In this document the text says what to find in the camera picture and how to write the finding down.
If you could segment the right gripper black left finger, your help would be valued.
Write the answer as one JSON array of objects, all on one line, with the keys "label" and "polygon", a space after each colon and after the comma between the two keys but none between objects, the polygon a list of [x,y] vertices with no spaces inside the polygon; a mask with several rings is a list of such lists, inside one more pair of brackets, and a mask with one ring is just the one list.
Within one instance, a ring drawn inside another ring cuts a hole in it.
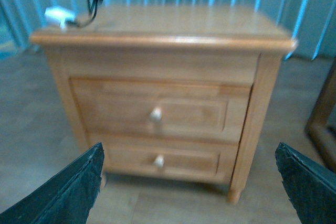
[{"label": "right gripper black left finger", "polygon": [[100,192],[103,161],[97,143],[1,213],[1,223],[86,223]]}]

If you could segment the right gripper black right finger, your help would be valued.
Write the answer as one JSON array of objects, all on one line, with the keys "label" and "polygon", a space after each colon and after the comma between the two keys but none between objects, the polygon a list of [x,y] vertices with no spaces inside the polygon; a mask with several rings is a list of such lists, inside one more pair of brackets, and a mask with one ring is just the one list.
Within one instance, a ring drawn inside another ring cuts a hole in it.
[{"label": "right gripper black right finger", "polygon": [[300,222],[335,223],[335,173],[283,142],[275,158]]}]

